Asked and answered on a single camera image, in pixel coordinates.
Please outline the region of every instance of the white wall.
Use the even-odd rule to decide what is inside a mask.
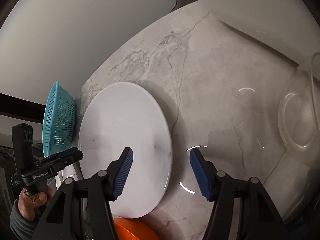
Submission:
[[[0,115],[0,145],[6,147],[12,147],[12,133],[11,129],[13,126],[19,123],[26,123],[33,128],[34,143],[42,141],[42,124],[35,122],[27,122],[4,115]]]
[[[45,105],[52,84],[59,80],[75,97],[114,51],[175,4],[19,0],[0,29],[0,93]]]

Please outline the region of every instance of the blue colander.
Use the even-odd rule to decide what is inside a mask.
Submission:
[[[67,150],[73,136],[76,106],[73,97],[56,81],[44,111],[42,145],[44,157]]]

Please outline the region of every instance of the gray sleeve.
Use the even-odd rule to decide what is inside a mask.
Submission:
[[[16,237],[21,240],[31,240],[38,222],[38,218],[28,221],[21,216],[18,210],[18,199],[16,199],[10,216],[10,228]]]

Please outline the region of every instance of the black clamp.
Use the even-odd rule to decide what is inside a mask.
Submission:
[[[31,171],[17,172],[11,177],[12,185],[15,189],[37,184],[44,180],[57,176],[58,171],[62,171],[68,165],[82,160],[83,153],[77,147],[53,154],[41,161],[35,162]]]
[[[117,161],[90,179],[66,178],[41,216],[32,239],[85,239],[81,198],[88,198],[93,238],[118,240],[109,201],[122,194],[132,162],[133,152],[126,147]]]
[[[201,194],[214,201],[204,240],[228,239],[234,198],[241,198],[237,240],[289,239],[285,224],[259,179],[233,179],[224,171],[217,171],[198,148],[191,149],[190,164]]]

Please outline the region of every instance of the orange bowl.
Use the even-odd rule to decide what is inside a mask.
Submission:
[[[145,224],[127,218],[113,219],[119,240],[159,240],[156,233]]]

